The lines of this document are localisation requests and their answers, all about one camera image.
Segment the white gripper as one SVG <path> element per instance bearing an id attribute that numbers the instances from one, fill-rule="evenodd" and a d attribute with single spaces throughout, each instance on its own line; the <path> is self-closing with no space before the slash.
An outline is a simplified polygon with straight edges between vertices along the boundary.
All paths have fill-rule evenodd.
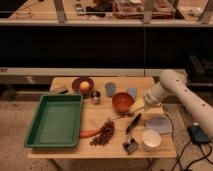
<path id="1" fill-rule="evenodd" d="M 151 107 L 154 107 L 154 106 L 157 106 L 160 101 L 152 94 L 152 92 L 150 90 L 148 90 L 144 96 L 143 96 L 143 101 L 137 101 L 135 102 L 131 107 L 130 107 L 130 110 L 129 112 L 131 114 L 133 114 L 134 112 L 142 109 L 144 106 L 146 108 L 151 108 Z"/>

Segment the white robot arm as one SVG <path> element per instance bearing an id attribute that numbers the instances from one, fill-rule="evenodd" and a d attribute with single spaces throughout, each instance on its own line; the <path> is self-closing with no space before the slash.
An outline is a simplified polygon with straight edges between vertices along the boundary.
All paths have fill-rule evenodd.
<path id="1" fill-rule="evenodd" d="M 204 132 L 213 139 L 213 107 L 193 93 L 186 86 L 186 77 L 174 70 L 163 70 L 159 81 L 149 88 L 142 98 L 139 98 L 130 107 L 130 112 L 150 108 L 161 103 L 169 95 L 174 95 L 192 114 L 195 121 Z"/>

